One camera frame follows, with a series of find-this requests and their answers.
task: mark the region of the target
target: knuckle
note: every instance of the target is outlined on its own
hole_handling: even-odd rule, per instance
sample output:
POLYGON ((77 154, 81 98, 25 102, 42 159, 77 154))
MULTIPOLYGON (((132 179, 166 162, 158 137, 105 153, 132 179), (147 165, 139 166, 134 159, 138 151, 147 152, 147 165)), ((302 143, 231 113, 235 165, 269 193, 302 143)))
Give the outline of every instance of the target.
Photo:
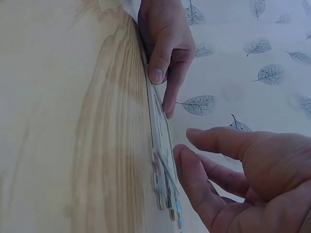
POLYGON ((232 181, 234 181, 236 177, 237 177, 237 173, 235 171, 231 171, 228 174, 226 178, 226 182, 224 183, 224 190, 228 190, 231 187, 232 181))
POLYGON ((157 57, 167 64, 171 62, 171 54, 169 52, 161 51, 157 54, 157 57))

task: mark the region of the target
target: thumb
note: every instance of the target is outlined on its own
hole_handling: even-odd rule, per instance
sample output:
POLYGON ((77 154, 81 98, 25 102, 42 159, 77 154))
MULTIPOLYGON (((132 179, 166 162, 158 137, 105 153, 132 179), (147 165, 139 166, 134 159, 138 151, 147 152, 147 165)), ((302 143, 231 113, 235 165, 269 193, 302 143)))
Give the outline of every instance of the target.
POLYGON ((154 51, 149 61, 149 76, 153 84, 164 81, 166 71, 171 62, 174 43, 167 35, 159 35, 155 42, 154 51))

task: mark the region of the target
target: light wood surface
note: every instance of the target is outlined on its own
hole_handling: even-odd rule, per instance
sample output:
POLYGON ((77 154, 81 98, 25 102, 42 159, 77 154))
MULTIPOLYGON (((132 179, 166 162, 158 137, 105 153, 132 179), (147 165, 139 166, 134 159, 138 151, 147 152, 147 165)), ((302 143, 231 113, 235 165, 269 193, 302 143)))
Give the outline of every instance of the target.
POLYGON ((172 233, 117 0, 0 0, 0 233, 172 233))

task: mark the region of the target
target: printed leaf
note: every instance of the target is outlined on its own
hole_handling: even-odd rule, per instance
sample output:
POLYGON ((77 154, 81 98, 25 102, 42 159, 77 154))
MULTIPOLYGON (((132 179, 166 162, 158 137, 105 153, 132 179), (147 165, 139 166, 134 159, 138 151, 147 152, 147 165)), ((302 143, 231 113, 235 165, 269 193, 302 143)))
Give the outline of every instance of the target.
MULTIPOLYGON (((231 114, 231 115, 233 116, 234 121, 228 126, 228 128, 231 128, 231 129, 234 129, 237 131, 242 131, 242 132, 252 132, 252 130, 247 125, 244 125, 241 122, 237 121, 235 119, 235 116, 233 114, 231 114)), ((234 160, 234 159, 227 157, 225 155, 224 155, 224 158, 227 161, 234 163, 234 164, 237 164, 239 162, 238 160, 234 160)))
POLYGON ((206 57, 214 54, 214 48, 205 44, 196 46, 195 57, 206 57))
POLYGON ((233 116, 234 121, 232 122, 231 125, 228 126, 228 128, 238 130, 238 131, 243 131, 243 132, 252 132, 252 130, 247 125, 244 125, 241 122, 237 121, 235 119, 235 116, 233 114, 231 115, 233 116))
POLYGON ((306 41, 311 40, 311 32, 306 32, 306 41))
POLYGON ((307 97, 299 98, 300 108, 307 114, 308 117, 311 118, 311 99, 307 97))
POLYGON ((247 57, 251 53, 263 53, 271 50, 268 39, 260 38, 244 44, 243 51, 247 53, 247 57))
POLYGON ((280 85, 284 82, 284 70, 282 66, 271 64, 260 69, 257 80, 267 85, 280 85))
POLYGON ((190 6, 185 9, 187 22, 189 25, 204 24, 204 15, 199 11, 198 8, 192 5, 190 1, 190 6))
POLYGON ((197 96, 187 100, 183 105, 184 109, 189 113, 204 116, 212 113, 216 106, 216 97, 210 95, 197 96))
POLYGON ((290 55, 293 61, 305 66, 311 66, 311 58, 305 55, 304 53, 302 52, 287 52, 287 53, 290 55))
POLYGON ((291 16, 290 14, 286 13, 280 16, 275 23, 280 23, 280 24, 288 24, 291 22, 291 16))
POLYGON ((302 0, 302 6, 306 12, 306 15, 311 16, 311 2, 310 2, 310 0, 302 0))
POLYGON ((259 21, 259 16, 266 10, 265 0, 251 0, 251 13, 259 21))

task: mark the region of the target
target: finger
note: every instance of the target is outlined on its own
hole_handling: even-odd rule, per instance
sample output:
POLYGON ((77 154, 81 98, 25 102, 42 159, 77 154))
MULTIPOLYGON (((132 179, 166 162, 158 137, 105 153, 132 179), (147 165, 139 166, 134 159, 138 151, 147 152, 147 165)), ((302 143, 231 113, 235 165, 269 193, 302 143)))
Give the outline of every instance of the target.
POLYGON ((188 147, 185 145, 177 145, 173 149, 173 155, 176 164, 176 172, 181 185, 182 185, 181 152, 185 149, 188 149, 188 147))
POLYGON ((182 185, 203 223, 210 230, 226 202, 215 195, 208 184, 208 178, 199 157, 190 149, 181 151, 182 185))
POLYGON ((158 36, 149 61, 149 76, 153 84, 161 84, 170 65, 174 39, 163 34, 158 36))
POLYGON ((275 135, 268 132, 240 132, 228 127, 216 127, 202 131, 188 129, 188 140, 199 150, 221 153, 242 161, 245 151, 256 141, 275 135))
POLYGON ((199 159, 211 181, 215 182, 224 191, 245 198, 249 183, 244 173, 231 170, 203 155, 199 155, 199 159))
POLYGON ((163 98, 163 110, 169 113, 175 106, 178 91, 185 80, 191 61, 174 64, 169 70, 166 90, 163 98))
POLYGON ((171 119, 171 118, 173 117, 174 111, 175 111, 175 106, 176 106, 176 105, 174 104, 173 108, 172 108, 168 113, 165 113, 167 119, 171 119))

